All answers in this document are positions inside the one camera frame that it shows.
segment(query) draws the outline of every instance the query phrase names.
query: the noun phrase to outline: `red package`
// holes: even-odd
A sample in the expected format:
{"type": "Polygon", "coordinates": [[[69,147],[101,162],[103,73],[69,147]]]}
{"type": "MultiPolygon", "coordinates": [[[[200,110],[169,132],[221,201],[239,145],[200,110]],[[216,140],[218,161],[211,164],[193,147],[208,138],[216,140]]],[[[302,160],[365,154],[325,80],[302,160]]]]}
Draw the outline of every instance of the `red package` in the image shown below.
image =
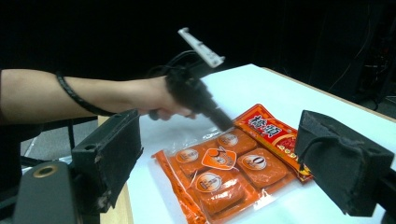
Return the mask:
{"type": "Polygon", "coordinates": [[[294,146],[297,130],[276,119],[262,105],[254,105],[236,118],[234,125],[267,147],[271,152],[293,168],[302,182],[312,179],[309,169],[300,170],[294,146]]]}

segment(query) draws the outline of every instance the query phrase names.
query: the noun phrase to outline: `plastic packaging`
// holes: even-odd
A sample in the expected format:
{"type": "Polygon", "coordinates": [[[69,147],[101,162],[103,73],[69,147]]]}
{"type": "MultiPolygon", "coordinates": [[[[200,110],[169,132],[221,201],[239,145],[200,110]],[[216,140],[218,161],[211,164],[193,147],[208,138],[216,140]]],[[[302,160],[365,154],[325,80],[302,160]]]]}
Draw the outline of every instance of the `plastic packaging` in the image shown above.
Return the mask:
{"type": "Polygon", "coordinates": [[[189,223],[223,223],[263,207],[296,179],[288,165],[241,129],[208,135],[194,145],[153,155],[189,223]]]}

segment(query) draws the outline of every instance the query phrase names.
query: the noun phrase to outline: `black cable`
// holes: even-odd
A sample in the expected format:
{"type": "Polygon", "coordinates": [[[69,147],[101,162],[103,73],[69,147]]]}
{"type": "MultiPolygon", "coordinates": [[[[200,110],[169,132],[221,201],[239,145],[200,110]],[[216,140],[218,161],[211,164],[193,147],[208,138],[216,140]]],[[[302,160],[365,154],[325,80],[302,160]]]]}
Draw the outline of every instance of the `black cable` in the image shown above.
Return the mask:
{"type": "MultiPolygon", "coordinates": [[[[371,19],[370,5],[367,5],[367,36],[366,36],[366,39],[364,40],[363,45],[361,46],[361,49],[358,51],[358,53],[355,55],[355,57],[353,57],[352,60],[356,60],[360,56],[364,47],[367,45],[367,42],[370,38],[370,33],[371,33],[371,20],[370,19],[371,19]]],[[[328,92],[330,92],[332,90],[332,88],[335,86],[335,84],[337,84],[344,77],[344,75],[349,71],[349,68],[351,65],[352,65],[352,62],[350,62],[349,65],[346,67],[346,70],[344,71],[344,73],[339,78],[337,78],[337,80],[334,81],[334,83],[330,86],[329,89],[327,89],[328,92]]]]}

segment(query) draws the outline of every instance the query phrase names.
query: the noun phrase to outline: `cable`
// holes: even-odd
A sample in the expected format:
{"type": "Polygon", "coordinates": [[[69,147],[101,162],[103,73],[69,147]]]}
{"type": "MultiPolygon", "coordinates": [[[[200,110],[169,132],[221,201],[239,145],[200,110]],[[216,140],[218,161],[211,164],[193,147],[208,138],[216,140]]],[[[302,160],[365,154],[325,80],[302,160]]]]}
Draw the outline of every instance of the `cable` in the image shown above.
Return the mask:
{"type": "Polygon", "coordinates": [[[183,52],[179,53],[177,56],[175,56],[166,65],[157,65],[157,66],[150,68],[148,70],[147,77],[157,77],[157,76],[166,75],[170,69],[175,68],[176,63],[178,63],[179,61],[181,61],[183,59],[186,59],[188,56],[198,56],[198,54],[194,50],[183,51],[183,52]]]}
{"type": "MultiPolygon", "coordinates": [[[[355,55],[355,57],[353,57],[352,61],[356,60],[359,57],[359,55],[363,51],[364,47],[367,45],[367,42],[370,38],[370,33],[371,33],[370,5],[367,5],[367,36],[366,36],[366,39],[364,40],[363,45],[361,46],[361,49],[358,51],[358,53],[355,55]]],[[[337,84],[344,77],[344,75],[347,73],[347,71],[349,70],[351,65],[352,65],[352,62],[349,63],[349,65],[346,67],[346,70],[344,71],[344,73],[339,78],[337,78],[337,80],[335,80],[335,82],[330,86],[330,88],[327,91],[332,90],[332,88],[335,86],[335,84],[337,84]]]]}

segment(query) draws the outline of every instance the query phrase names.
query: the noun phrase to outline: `forearm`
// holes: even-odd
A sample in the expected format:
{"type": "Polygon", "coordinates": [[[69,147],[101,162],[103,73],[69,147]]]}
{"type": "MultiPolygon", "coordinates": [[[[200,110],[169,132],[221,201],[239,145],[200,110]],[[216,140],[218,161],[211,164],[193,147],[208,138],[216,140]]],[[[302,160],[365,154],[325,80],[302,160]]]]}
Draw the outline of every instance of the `forearm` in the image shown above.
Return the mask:
{"type": "MultiPolygon", "coordinates": [[[[75,103],[55,75],[34,70],[3,70],[2,124],[42,123],[95,116],[75,103]]],[[[116,82],[67,77],[66,82],[85,101],[110,112],[120,112],[121,89],[116,82]]]]}

